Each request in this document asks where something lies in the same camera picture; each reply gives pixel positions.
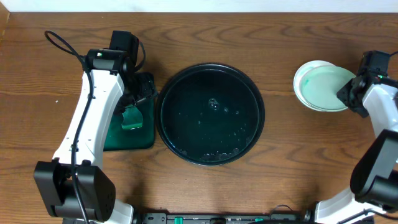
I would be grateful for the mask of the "green sponge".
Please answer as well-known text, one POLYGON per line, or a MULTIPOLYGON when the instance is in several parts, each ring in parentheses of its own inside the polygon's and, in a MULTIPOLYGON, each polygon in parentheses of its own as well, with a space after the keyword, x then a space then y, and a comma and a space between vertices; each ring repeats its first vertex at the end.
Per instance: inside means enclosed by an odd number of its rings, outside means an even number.
POLYGON ((136 106, 126 108, 122 116, 121 127, 123 130, 139 129, 143 125, 143 115, 136 106))

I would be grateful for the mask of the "white plate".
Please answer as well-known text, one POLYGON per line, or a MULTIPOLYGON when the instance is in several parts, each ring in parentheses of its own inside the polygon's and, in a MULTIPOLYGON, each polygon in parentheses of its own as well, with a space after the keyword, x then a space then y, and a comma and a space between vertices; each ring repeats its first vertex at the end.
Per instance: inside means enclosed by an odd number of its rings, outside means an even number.
POLYGON ((311 71, 311 70, 313 70, 315 68, 324 67, 324 66, 332 66, 332 67, 334 67, 335 65, 330 63, 330 62, 323 61, 323 60, 312 60, 312 61, 309 61, 309 62, 303 64, 296 71, 296 73, 294 75, 293 88, 294 88, 295 95, 300 100, 301 103, 303 103, 307 108, 310 108, 312 110, 321 111, 321 112, 340 112, 340 111, 343 111, 343 110, 347 109, 346 106, 343 106, 342 108, 338 108, 338 109, 332 109, 332 110, 314 106, 314 105, 310 104, 302 95, 300 87, 301 87, 301 82, 302 82, 304 76, 309 71, 311 71))
POLYGON ((337 93, 355 75, 337 66, 321 66, 308 71, 300 81, 299 90, 311 106, 327 112, 342 111, 347 106, 338 99, 337 93))

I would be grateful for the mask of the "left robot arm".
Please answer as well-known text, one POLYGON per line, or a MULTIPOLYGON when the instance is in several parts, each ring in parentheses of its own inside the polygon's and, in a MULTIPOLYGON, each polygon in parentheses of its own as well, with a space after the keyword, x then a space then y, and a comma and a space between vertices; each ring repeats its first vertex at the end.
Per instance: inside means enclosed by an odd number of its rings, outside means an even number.
POLYGON ((139 129, 139 106, 158 92, 154 76, 143 72, 143 43, 116 30, 104 49, 77 55, 82 88, 68 131, 49 162, 39 161, 34 180, 47 213, 64 223, 134 223, 134 208, 116 198, 103 172, 103 153, 111 119, 119 114, 123 130, 139 129))

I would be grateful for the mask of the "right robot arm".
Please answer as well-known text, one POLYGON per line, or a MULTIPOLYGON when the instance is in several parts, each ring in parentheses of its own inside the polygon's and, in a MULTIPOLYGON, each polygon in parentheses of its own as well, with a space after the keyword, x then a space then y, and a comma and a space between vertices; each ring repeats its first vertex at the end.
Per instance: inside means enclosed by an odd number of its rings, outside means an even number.
POLYGON ((363 54, 356 77, 337 92, 361 117, 369 117, 376 136, 355 166, 349 188, 316 203, 310 223, 372 223, 377 215, 396 221, 397 81, 387 71, 392 54, 363 54))

